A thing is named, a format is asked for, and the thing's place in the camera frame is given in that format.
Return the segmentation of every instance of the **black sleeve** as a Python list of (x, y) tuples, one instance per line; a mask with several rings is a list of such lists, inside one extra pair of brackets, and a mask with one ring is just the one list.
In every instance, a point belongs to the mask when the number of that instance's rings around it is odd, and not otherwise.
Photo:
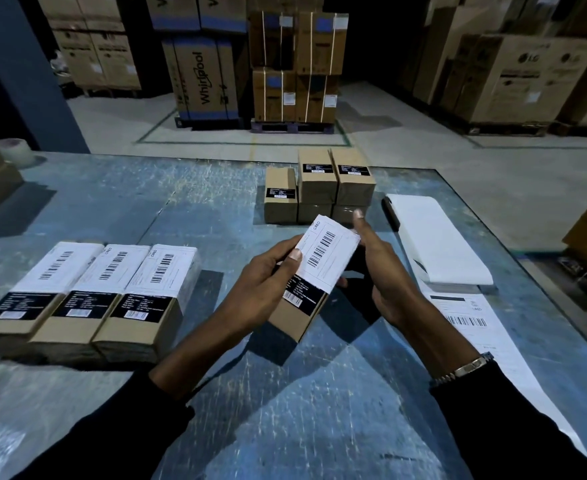
[(147, 371), (135, 372), (14, 478), (148, 479), (192, 418), (193, 409), (171, 399)]
[(473, 477), (587, 479), (587, 457), (496, 362), (431, 390)]

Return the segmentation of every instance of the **person's left hand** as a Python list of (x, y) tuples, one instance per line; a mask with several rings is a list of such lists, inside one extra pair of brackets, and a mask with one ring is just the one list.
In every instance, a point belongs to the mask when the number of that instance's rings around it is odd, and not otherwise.
[[(239, 339), (269, 320), (280, 303), (287, 283), (302, 262), (302, 253), (294, 249), (301, 238), (302, 235), (296, 235), (278, 242), (251, 259), (215, 311), (214, 316), (231, 327)], [(279, 261), (282, 261), (280, 269), (273, 273)]]

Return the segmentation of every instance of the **black label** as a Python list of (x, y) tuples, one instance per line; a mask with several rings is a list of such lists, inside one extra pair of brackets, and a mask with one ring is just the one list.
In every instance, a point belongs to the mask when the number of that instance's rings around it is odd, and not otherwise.
[(340, 175), (361, 175), (363, 177), (371, 176), (369, 169), (365, 166), (338, 165), (337, 170)]
[(98, 291), (72, 291), (57, 308), (53, 316), (73, 318), (102, 318), (117, 293)]
[(333, 165), (320, 165), (314, 163), (305, 163), (302, 165), (303, 173), (333, 173)]
[(324, 294), (324, 291), (294, 274), (287, 283), (284, 299), (305, 315), (312, 316)]
[(9, 292), (0, 300), (0, 320), (35, 320), (56, 293)]
[(115, 307), (111, 316), (158, 323), (169, 308), (172, 299), (170, 296), (126, 294)]
[(295, 189), (267, 189), (266, 196), (269, 198), (295, 198)]

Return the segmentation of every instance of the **table surface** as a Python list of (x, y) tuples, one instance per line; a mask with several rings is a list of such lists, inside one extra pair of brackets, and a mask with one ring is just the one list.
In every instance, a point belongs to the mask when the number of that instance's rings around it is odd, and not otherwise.
[[(23, 171), (26, 184), (0, 208), (0, 298), (63, 239), (195, 246), (204, 271), (179, 339), (207, 318), (252, 256), (304, 230), (264, 224), (265, 168), (47, 154)], [(587, 448), (582, 336), (437, 172), (373, 174), (368, 218), (399, 254), (380, 206), (384, 193), (440, 202), (493, 274), (490, 304)], [(369, 325), (341, 293), (297, 347), (266, 329), (240, 348), (194, 398), (196, 416), (154, 478), (470, 478), (415, 354), (383, 320)], [(0, 362), (0, 478), (64, 436), (129, 374)]]

